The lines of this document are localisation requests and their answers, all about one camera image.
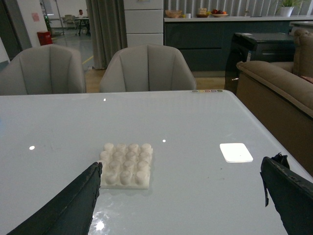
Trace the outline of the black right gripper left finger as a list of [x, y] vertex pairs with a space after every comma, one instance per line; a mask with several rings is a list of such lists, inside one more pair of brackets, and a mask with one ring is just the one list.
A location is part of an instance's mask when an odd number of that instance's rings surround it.
[[102, 164], [94, 162], [10, 235], [86, 235], [101, 183]]

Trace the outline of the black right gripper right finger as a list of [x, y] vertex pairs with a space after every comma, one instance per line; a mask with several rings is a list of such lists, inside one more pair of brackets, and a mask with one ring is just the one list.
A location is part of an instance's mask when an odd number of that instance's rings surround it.
[[287, 155], [264, 157], [260, 172], [265, 205], [270, 195], [289, 235], [313, 233], [313, 184], [290, 170]]

